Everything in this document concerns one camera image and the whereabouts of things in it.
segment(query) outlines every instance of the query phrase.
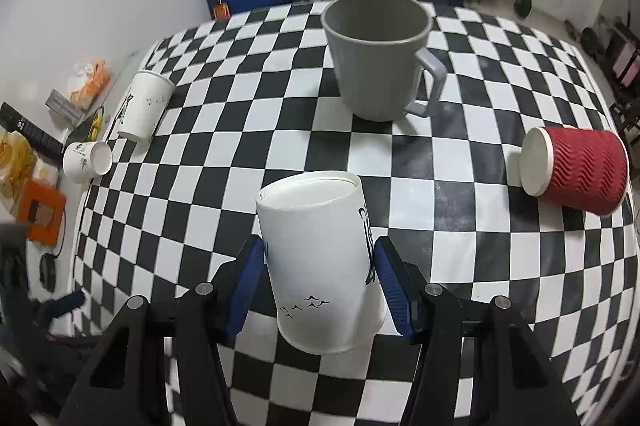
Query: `black mouse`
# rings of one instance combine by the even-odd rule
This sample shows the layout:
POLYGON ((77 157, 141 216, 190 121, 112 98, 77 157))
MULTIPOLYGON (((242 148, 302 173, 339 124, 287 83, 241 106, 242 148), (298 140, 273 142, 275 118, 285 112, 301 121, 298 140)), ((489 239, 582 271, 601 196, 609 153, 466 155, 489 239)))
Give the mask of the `black mouse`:
POLYGON ((51 293, 56 290, 56 257, 49 252, 40 258, 40 283, 51 293))

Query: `gray mug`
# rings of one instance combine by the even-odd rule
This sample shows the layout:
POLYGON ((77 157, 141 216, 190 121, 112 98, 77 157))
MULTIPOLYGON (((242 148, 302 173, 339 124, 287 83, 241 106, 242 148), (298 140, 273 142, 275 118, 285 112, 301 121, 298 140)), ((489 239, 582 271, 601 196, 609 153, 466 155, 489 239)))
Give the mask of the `gray mug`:
POLYGON ((358 117, 428 117, 447 69, 426 48, 433 20, 416 0, 334 0, 320 17, 340 96, 358 117), (422 70, 433 76, 428 103, 415 102, 422 70))

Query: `checkered tablecloth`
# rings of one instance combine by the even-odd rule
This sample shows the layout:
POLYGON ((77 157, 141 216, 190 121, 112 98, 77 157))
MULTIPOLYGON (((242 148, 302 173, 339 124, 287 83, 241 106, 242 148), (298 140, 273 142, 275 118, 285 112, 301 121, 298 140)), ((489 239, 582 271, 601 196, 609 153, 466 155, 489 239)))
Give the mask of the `checkered tablecloth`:
MULTIPOLYGON (((83 209, 74 265, 89 296, 81 333, 130 295, 174 298, 259 233, 255 196, 300 171, 362 178, 376 236, 459 297, 508 295, 582 419, 618 360, 636 280, 628 196, 609 218, 549 205, 520 185, 518 151, 543 125, 608 128, 577 50, 512 21, 426 5, 428 47, 449 72, 430 119, 372 123, 338 96, 324 2, 206 23, 162 41, 146 68, 177 85, 150 145, 110 130, 110 173, 83 209)), ((419 98, 426 98, 420 88, 419 98)), ((220 347, 238 419, 258 425, 396 424, 418 356, 390 319, 362 348, 311 356, 278 333, 266 272, 234 348, 220 347)), ((466 422, 474 343, 465 340, 456 424, 466 422)), ((181 424, 167 340, 167 397, 181 424)))

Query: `white paper cup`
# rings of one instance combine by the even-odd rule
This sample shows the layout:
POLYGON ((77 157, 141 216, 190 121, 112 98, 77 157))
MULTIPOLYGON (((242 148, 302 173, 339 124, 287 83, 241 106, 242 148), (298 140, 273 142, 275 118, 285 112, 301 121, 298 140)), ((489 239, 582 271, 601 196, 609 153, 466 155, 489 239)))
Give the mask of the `white paper cup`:
POLYGON ((385 304, 360 178, 301 173, 264 187, 256 203, 284 338, 323 355, 378 332, 385 304))
POLYGON ((111 169, 113 154, 104 142, 76 142, 66 149, 62 170, 69 180, 82 184, 111 169))
POLYGON ((174 83, 159 73, 136 72, 122 108, 118 135, 133 142, 149 142, 174 91, 174 83))

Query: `metal screw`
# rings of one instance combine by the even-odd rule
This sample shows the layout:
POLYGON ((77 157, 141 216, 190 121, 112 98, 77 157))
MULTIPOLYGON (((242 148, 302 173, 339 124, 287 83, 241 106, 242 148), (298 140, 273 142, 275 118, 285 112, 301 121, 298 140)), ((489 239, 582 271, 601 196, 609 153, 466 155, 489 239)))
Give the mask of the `metal screw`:
POLYGON ((213 290, 213 285, 209 282, 200 283, 196 287, 196 293, 200 296, 206 296, 213 290))
POLYGON ((127 300, 127 307, 130 309, 139 309, 145 303, 145 298, 142 296, 132 296, 127 300))
POLYGON ((442 287, 437 283, 428 283, 424 286, 424 291, 430 296, 440 296, 442 294, 442 287))
POLYGON ((498 296, 494 300, 495 306, 504 310, 511 307, 511 300, 507 296, 498 296))

